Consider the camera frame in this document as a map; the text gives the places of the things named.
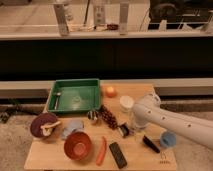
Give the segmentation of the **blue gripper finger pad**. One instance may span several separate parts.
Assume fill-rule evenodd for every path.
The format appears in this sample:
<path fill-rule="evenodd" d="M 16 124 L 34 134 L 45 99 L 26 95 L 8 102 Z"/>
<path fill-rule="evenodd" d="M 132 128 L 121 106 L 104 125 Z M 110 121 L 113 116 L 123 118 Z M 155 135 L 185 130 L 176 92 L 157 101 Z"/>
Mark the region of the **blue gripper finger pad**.
<path fill-rule="evenodd" d="M 160 145 L 164 148 L 173 147 L 176 145 L 176 135 L 165 131 L 161 134 Z"/>

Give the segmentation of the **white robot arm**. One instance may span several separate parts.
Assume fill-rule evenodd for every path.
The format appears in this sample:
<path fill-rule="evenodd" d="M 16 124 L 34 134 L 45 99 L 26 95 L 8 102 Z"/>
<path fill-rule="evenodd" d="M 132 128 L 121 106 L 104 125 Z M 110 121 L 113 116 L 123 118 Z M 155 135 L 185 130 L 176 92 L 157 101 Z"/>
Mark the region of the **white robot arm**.
<path fill-rule="evenodd" d="M 132 107 L 133 125 L 143 128 L 151 122 L 213 150 L 213 121 L 164 110 L 160 105 L 155 93 L 138 99 Z"/>

